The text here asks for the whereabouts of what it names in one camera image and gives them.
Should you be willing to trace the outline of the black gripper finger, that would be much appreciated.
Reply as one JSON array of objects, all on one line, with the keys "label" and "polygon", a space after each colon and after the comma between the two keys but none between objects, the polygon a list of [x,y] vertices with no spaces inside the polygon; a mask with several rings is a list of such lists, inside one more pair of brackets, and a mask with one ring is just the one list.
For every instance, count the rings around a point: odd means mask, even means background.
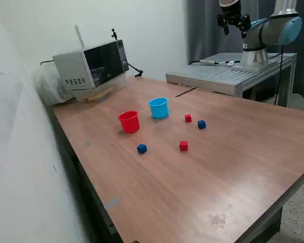
[{"label": "black gripper finger", "polygon": [[247,35],[246,32],[251,28],[251,20],[248,14],[239,17],[237,28],[241,32],[241,38],[244,39]]},{"label": "black gripper finger", "polygon": [[217,25],[223,29],[224,35],[229,34],[229,27],[228,27],[228,19],[229,14],[227,12],[219,13],[217,15]]}]

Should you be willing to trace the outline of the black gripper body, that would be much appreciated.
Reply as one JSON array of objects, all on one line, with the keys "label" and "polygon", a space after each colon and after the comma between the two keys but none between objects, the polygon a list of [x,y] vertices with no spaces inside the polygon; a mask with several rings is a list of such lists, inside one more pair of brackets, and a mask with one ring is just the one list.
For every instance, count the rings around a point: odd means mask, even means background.
[{"label": "black gripper body", "polygon": [[236,26],[240,23],[242,18],[241,5],[221,7],[221,10],[225,24]]}]

